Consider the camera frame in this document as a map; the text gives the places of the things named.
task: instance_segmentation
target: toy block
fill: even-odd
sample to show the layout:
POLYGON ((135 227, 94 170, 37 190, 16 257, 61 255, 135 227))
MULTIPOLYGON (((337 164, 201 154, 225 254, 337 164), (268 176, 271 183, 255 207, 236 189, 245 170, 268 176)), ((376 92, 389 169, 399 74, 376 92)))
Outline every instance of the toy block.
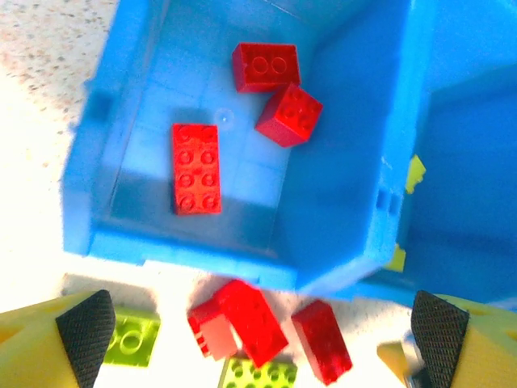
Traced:
POLYGON ((190 309, 187 320, 205 357, 212 356, 218 361, 237 352, 228 319, 215 299, 190 309))
POLYGON ((404 383, 410 373, 410 363, 406 359, 401 342, 391 342, 377 346, 377 356, 404 383))
POLYGON ((116 324, 104 364, 146 368, 160 330, 155 313, 116 307, 116 324))
POLYGON ((232 54, 233 76, 239 92, 275 91, 301 84, 296 46, 240 43, 232 54))
POLYGON ((255 368, 250 360, 226 360, 218 388, 292 388, 298 368, 294 364, 267 362, 255 368))
POLYGON ((217 126, 174 124, 171 132, 176 214, 220 213, 217 126))
POLYGON ((214 299, 241 338, 248 357, 260 368, 288 345, 263 293, 240 280, 232 280, 214 299))
POLYGON ((517 314, 419 291, 411 329, 433 387, 515 386, 517 314))
POLYGON ((114 326, 106 290, 0 314, 0 387, 93 388, 114 326))
POLYGON ((255 129, 282 147, 309 140, 323 105, 291 83, 267 102, 255 129))
POLYGON ((426 173, 426 168, 424 167, 422 161, 418 157, 418 155, 414 155, 410 162, 410 170, 407 174, 406 181, 406 192, 408 194, 414 193, 414 187, 423 181, 423 175, 426 173))
POLYGON ((385 265, 385 269, 395 272, 404 272, 404 264, 406 263, 406 251, 395 244, 395 252, 392 260, 385 265))
POLYGON ((328 386, 352 367, 332 307, 316 300, 292 317, 314 375, 328 386))

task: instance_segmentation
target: lego brick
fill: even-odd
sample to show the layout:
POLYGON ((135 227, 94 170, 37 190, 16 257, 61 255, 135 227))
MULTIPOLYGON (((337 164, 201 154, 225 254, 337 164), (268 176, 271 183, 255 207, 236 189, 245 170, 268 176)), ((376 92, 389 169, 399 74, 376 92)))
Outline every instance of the lego brick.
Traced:
POLYGON ((291 82, 301 84, 293 44, 240 43, 233 51, 232 64, 239 92, 275 91, 291 82))
POLYGON ((216 300, 210 299, 190 309, 187 312, 187 320, 205 357, 212 356, 218 361, 237 352, 228 319, 223 315, 216 300))
POLYGON ((414 187, 423 181, 423 175, 426 173, 426 168, 424 167, 422 161, 418 157, 418 155, 413 155, 410 162, 410 170, 407 174, 406 181, 406 192, 408 194, 414 193, 414 187))
POLYGON ((292 388, 298 368, 294 364, 267 362, 255 368, 251 360, 226 360, 218 388, 292 388))
POLYGON ((404 272, 404 264, 406 263, 406 251, 395 244, 395 252, 392 260, 385 265, 385 269, 395 272, 404 272))
POLYGON ((332 307, 316 300, 292 317, 314 375, 328 386, 352 367, 332 307))
POLYGON ((174 208, 178 215, 221 212, 217 126, 172 127, 174 208))
POLYGON ((323 105, 291 83, 267 102, 255 128, 282 147, 308 141, 323 105))
POLYGON ((233 325, 248 357, 260 368, 288 345, 266 298, 240 280, 232 280, 214 294, 233 325))
POLYGON ((116 307, 115 330, 104 357, 104 364, 149 366, 160 318, 154 313, 116 307))
POLYGON ((517 314, 458 297, 436 295, 469 312, 451 388, 513 388, 517 382, 517 314))
POLYGON ((411 330, 433 387, 451 386, 468 324, 466 311, 428 292, 417 292, 411 330))
POLYGON ((410 372, 410 364, 406 359, 401 342, 380 344, 377 346, 377 356, 397 376, 401 383, 405 382, 406 376, 410 372))

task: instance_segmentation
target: green lego brick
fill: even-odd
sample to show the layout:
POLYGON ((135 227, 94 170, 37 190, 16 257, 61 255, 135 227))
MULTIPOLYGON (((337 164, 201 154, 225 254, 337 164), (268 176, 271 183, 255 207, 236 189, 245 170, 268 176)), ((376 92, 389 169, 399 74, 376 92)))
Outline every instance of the green lego brick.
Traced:
POLYGON ((149 366, 160 318, 154 313, 115 308, 116 324, 104 357, 104 364, 149 366))
POLYGON ((226 360, 218 388, 292 388, 298 367, 282 362, 267 362, 256 369, 251 360, 226 360))

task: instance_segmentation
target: bin floor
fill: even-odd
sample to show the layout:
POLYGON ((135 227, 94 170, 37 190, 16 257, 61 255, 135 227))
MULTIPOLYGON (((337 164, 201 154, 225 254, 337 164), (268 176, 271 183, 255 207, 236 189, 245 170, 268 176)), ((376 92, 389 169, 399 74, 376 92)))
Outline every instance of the bin floor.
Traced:
POLYGON ((262 251, 269 245, 289 149, 254 130, 271 94, 238 94, 231 54, 242 41, 296 44, 303 78, 317 31, 268 2, 253 1, 247 12, 241 6, 235 13, 224 1, 218 6, 226 4, 226 13, 192 3, 173 2, 168 10, 111 217, 166 238, 262 251), (170 127, 179 122, 219 126, 220 216, 172 213, 170 127))

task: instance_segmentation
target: red lego brick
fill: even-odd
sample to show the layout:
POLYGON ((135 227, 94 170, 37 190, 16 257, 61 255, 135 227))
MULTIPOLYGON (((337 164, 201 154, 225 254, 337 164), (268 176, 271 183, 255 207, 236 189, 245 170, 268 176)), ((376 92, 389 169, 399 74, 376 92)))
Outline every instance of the red lego brick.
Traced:
POLYGON ((237 352, 230 324, 216 300, 211 299, 190 309, 187 320, 205 357, 212 356, 218 361, 237 352))
POLYGON ((221 212, 217 127, 174 124, 174 209, 178 215, 221 212))
POLYGON ((214 294, 214 299, 241 338, 242 347, 255 367, 262 367, 288 345, 260 290, 232 280, 214 294))
POLYGON ((255 128, 282 147, 308 141, 323 105, 299 86, 290 84, 267 102, 255 128))
POLYGON ((294 44, 240 43, 232 63, 239 92, 275 91, 291 82, 301 84, 294 44))
POLYGON ((328 303, 315 301, 291 319, 318 380, 328 386, 351 369, 347 346, 328 303))

